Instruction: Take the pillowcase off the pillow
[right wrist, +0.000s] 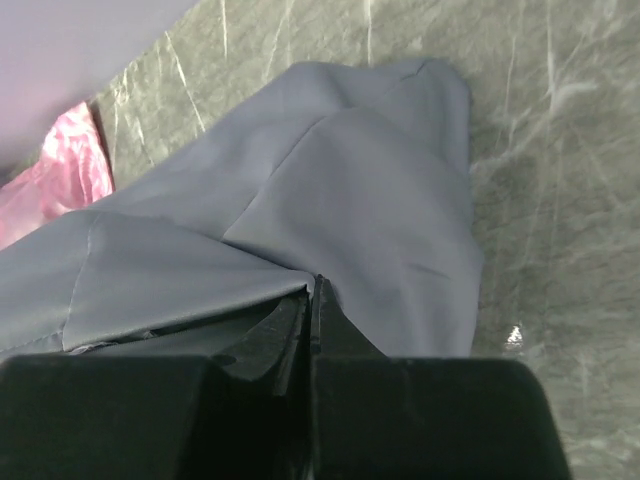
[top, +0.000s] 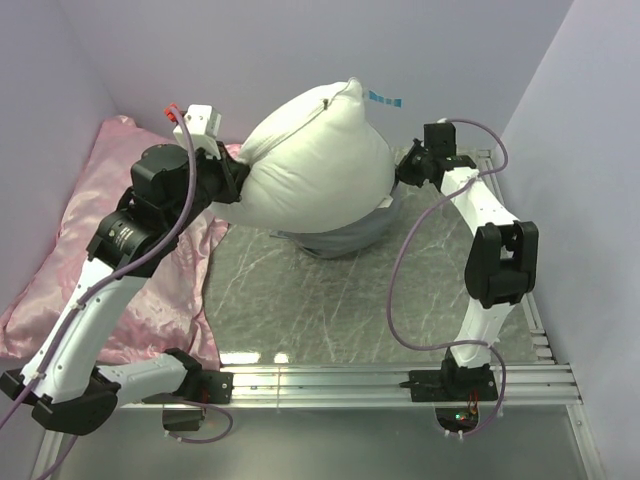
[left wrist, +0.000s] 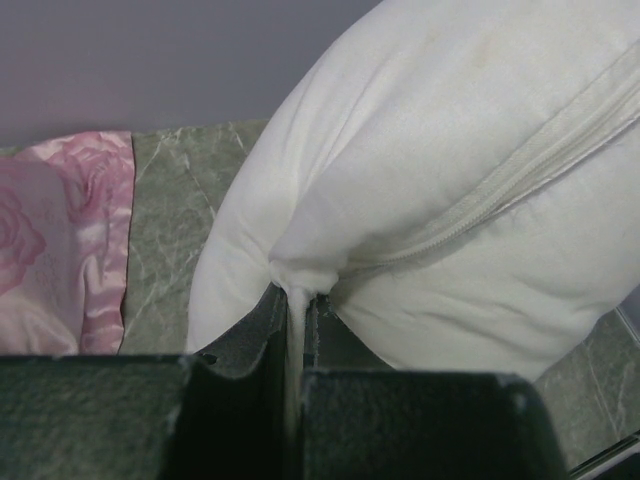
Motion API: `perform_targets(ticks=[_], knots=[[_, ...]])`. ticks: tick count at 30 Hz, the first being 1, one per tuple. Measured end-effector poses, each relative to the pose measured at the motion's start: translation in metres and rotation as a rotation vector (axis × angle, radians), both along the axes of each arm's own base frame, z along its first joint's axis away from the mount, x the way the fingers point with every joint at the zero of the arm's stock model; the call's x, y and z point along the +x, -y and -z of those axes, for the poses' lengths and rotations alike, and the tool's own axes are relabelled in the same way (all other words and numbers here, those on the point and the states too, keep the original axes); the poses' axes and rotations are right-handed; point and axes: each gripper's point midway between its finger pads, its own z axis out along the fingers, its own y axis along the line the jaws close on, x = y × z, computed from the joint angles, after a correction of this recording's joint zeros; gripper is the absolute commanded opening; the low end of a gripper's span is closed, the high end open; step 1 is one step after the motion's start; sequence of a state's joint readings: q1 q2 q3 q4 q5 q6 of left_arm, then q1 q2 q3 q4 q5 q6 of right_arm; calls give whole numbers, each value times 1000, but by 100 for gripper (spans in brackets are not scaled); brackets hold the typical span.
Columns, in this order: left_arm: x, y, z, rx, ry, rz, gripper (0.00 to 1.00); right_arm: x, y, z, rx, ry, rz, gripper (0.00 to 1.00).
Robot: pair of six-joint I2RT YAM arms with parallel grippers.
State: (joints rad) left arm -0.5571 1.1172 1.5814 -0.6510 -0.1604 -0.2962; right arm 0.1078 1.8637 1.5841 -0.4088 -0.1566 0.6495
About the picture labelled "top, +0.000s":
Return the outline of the grey pillowcase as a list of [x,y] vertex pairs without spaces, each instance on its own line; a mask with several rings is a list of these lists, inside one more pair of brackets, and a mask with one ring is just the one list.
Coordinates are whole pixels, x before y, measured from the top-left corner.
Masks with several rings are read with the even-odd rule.
[[398,184],[368,215],[339,229],[322,233],[272,231],[271,238],[288,240],[307,255],[335,259],[370,247],[380,240],[397,220],[401,210]]

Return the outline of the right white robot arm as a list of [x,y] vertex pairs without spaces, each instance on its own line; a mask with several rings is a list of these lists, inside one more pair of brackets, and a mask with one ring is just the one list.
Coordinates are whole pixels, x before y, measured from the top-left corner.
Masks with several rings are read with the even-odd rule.
[[485,183],[485,172],[457,150],[456,128],[443,119],[424,126],[396,168],[398,181],[432,184],[473,235],[464,270],[469,304],[439,370],[412,370],[403,387],[415,402],[498,399],[492,348],[513,308],[535,286],[539,230],[510,213]]

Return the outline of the white pillow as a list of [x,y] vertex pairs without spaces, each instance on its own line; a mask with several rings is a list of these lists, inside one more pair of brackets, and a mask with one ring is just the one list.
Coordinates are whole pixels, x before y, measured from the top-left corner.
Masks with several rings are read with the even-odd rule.
[[355,77],[280,106],[237,154],[249,168],[240,201],[212,203],[214,215],[249,227],[323,233],[389,207],[394,160],[365,107]]

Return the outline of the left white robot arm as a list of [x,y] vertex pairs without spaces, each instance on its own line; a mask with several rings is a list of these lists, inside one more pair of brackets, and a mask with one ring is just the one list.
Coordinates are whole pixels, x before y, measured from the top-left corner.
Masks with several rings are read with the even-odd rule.
[[44,429],[76,436],[94,432],[129,403],[158,395],[185,404],[207,398],[207,370],[179,348],[120,366],[96,361],[180,234],[211,204],[240,201],[249,172],[220,142],[211,151],[174,144],[146,149],[132,165],[131,184],[116,209],[91,238],[54,329],[27,365],[2,374],[2,392],[16,406],[31,406]]

